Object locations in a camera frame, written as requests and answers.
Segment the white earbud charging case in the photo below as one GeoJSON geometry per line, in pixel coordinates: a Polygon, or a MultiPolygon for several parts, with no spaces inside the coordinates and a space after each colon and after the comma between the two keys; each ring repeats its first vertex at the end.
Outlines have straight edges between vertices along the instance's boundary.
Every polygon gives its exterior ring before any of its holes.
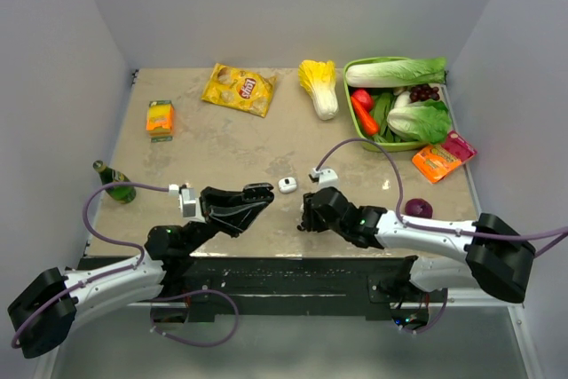
{"type": "Polygon", "coordinates": [[[297,181],[295,178],[282,178],[278,182],[279,191],[283,194],[293,193],[297,189],[297,181]]]}

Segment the black earbud charging case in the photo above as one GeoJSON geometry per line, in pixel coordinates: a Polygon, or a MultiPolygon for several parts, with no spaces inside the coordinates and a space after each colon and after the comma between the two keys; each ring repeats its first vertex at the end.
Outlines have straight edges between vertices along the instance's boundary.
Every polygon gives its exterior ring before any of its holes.
{"type": "Polygon", "coordinates": [[[250,194],[271,193],[272,190],[273,190],[273,185],[270,183],[253,183],[245,185],[243,187],[243,192],[250,194]]]}

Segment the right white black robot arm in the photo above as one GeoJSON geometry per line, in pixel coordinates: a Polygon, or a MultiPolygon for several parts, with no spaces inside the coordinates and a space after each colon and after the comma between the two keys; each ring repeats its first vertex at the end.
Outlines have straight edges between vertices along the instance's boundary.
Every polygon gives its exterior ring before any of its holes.
{"type": "Polygon", "coordinates": [[[332,231],[362,249],[420,252],[395,280],[398,296],[408,302],[443,288],[480,288],[501,301],[521,304],[535,258],[534,246],[495,215],[450,222],[399,216],[382,207],[358,207],[334,187],[304,195],[298,228],[332,231]]]}

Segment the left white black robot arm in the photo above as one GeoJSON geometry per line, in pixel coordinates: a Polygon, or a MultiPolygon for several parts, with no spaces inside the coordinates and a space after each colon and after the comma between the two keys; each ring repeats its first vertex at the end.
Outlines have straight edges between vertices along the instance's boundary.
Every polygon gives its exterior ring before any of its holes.
{"type": "Polygon", "coordinates": [[[152,228],[137,254],[92,270],[40,273],[9,305],[14,327],[11,346],[27,359],[61,345],[73,328],[125,305],[174,301],[182,297],[183,275],[192,253],[219,233],[238,237],[274,200],[268,183],[249,184],[240,191],[170,185],[186,224],[152,228]]]}

